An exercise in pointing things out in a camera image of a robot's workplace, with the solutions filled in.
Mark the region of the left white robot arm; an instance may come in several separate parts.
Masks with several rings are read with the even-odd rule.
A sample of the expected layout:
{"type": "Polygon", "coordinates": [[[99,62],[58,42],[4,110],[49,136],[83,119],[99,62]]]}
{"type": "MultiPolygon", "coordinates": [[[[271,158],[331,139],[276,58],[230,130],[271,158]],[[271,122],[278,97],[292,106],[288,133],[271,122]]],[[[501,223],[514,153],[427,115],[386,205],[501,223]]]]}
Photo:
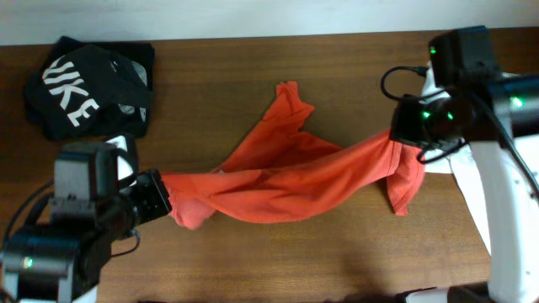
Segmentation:
{"type": "Polygon", "coordinates": [[[74,302],[97,289],[102,268],[115,257],[113,243],[139,237],[138,226],[172,210],[160,172],[136,167],[136,159],[112,143],[61,149],[53,192],[33,194],[36,203],[24,224],[5,238],[5,300],[74,302]],[[124,178],[119,158],[134,168],[124,178]]]}

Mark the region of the red orange soccer t-shirt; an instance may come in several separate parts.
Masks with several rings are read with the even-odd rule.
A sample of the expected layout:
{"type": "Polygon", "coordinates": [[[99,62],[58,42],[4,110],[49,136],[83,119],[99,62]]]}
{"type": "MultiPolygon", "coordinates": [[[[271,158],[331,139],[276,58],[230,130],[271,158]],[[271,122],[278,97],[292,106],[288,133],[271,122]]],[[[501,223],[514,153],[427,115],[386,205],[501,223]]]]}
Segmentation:
{"type": "Polygon", "coordinates": [[[282,82],[264,117],[219,167],[164,173],[176,223],[194,230],[216,212],[258,224],[301,221],[380,179],[393,212],[406,215],[425,175],[419,149],[392,141],[387,131],[337,146],[302,129],[313,110],[296,82],[282,82]]]}

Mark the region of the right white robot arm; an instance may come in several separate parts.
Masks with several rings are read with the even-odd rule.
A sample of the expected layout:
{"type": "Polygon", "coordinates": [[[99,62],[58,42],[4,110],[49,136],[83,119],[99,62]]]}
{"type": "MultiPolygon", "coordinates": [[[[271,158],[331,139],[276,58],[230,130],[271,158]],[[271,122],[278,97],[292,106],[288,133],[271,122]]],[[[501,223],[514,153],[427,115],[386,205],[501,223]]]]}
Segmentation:
{"type": "Polygon", "coordinates": [[[442,156],[469,147],[484,194],[488,281],[412,290],[402,302],[538,299],[538,77],[505,77],[488,29],[454,29],[429,43],[435,91],[397,99],[390,137],[442,156]]]}

